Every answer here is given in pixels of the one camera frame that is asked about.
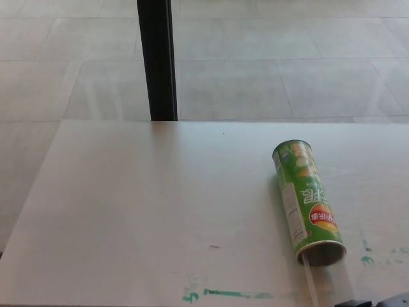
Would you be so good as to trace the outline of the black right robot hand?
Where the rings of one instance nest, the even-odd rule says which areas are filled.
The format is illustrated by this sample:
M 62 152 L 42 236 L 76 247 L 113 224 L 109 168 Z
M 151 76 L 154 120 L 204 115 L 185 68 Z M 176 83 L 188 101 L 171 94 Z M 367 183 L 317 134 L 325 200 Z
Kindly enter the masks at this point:
M 337 303 L 334 307 L 373 307 L 372 301 L 351 299 L 345 302 Z

